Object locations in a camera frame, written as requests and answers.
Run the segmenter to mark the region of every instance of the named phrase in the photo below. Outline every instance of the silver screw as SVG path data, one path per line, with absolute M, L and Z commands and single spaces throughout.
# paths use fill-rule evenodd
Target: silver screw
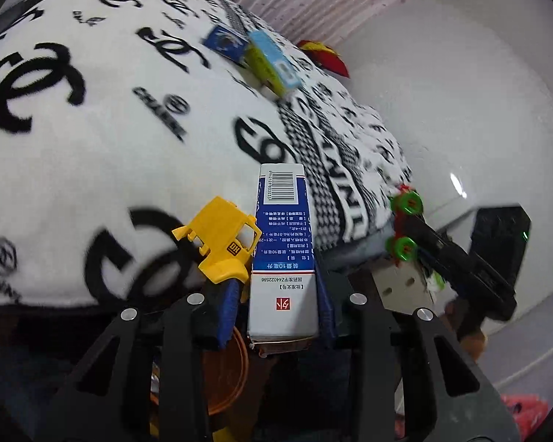
M 434 314 L 432 314 L 432 311 L 426 308 L 418 309 L 416 314 L 422 320 L 432 320 L 432 318 L 434 317 Z
M 350 295 L 350 302 L 356 304 L 357 306 L 362 306 L 367 303 L 367 297 L 360 292 L 355 292 Z
M 186 298 L 186 302 L 188 302 L 191 306 L 198 306 L 199 304 L 202 304 L 204 300 L 205 296 L 200 292 L 195 292 Z
M 121 319 L 122 320 L 133 320 L 137 317 L 137 310 L 133 308 L 127 308 L 123 309 L 123 312 L 121 312 Z

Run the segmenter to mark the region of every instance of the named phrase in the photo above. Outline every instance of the black and white blanket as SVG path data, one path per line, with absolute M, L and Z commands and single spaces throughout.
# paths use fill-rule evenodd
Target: black and white blanket
M 217 23 L 266 31 L 302 88 L 264 98 L 201 44 Z M 231 1 L 43 0 L 0 35 L 0 306 L 164 306 L 201 277 L 171 230 L 216 195 L 253 214 L 260 164 L 293 161 L 320 249 L 410 180 L 379 114 Z

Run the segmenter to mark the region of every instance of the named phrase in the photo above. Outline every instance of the white wall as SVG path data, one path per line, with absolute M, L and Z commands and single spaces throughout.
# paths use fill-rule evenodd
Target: white wall
M 447 1 L 408 0 L 337 49 L 351 74 L 351 93 L 387 120 L 416 186 L 437 176 L 427 161 L 445 161 L 466 175 L 478 202 L 519 202 L 528 212 L 532 230 L 517 284 L 519 317 L 553 292 L 553 94 L 525 60 L 543 71 L 550 67 L 553 81 L 549 59 L 539 57 L 553 55 L 553 6 L 519 18 L 525 34 L 509 30 L 513 38 L 534 35 L 528 38 L 539 45 L 525 43 L 529 54 L 521 56 L 473 18 L 475 5 L 461 10 Z M 543 0 L 526 0 L 518 11 L 535 1 Z M 507 15 L 515 13 L 513 0 L 508 8 Z M 491 20 L 489 13 L 480 20 Z

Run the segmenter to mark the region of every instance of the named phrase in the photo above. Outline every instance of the yellow plastic toy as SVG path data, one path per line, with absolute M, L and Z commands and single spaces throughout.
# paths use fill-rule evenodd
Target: yellow plastic toy
M 249 248 L 237 239 L 245 225 L 254 230 L 254 240 Z M 213 283 L 218 284 L 231 277 L 243 283 L 249 281 L 246 265 L 262 231 L 256 225 L 254 216 L 243 213 L 232 202 L 216 196 L 189 224 L 174 229 L 172 234 L 178 240 L 184 236 L 191 242 L 195 237 L 201 239 L 203 246 L 199 252 L 205 259 L 199 264 L 199 269 Z

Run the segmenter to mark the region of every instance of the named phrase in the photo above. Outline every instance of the yellow and blue box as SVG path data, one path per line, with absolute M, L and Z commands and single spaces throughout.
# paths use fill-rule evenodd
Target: yellow and blue box
M 301 85 L 295 69 L 277 44 L 263 31 L 248 35 L 245 60 L 252 73 L 274 94 L 283 98 Z
M 216 25 L 203 44 L 216 53 L 240 63 L 248 46 L 248 40 L 229 28 Z

